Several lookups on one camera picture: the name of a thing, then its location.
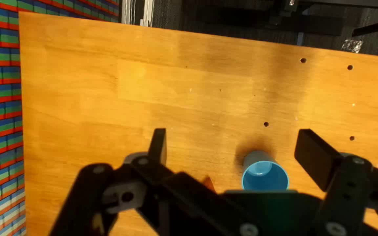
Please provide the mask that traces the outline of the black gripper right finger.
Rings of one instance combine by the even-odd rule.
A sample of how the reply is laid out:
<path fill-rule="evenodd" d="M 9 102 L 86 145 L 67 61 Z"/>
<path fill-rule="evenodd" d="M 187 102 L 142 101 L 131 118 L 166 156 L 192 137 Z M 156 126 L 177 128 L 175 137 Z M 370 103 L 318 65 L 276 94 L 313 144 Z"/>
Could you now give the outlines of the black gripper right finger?
<path fill-rule="evenodd" d="M 378 215 L 378 168 L 361 156 L 339 152 L 311 128 L 298 131 L 294 157 L 326 192 L 314 216 L 314 236 L 378 236 L 365 223 Z"/>

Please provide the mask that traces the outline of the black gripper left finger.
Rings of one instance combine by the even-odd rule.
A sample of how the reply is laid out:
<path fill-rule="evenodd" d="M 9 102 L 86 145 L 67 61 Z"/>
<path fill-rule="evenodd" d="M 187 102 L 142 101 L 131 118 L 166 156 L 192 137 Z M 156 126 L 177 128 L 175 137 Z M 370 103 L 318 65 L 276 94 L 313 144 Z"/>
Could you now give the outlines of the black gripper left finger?
<path fill-rule="evenodd" d="M 120 213 L 137 211 L 160 236 L 260 236 L 247 209 L 189 174 L 166 166 L 167 131 L 114 169 L 105 162 L 78 173 L 50 236 L 109 236 Z"/>

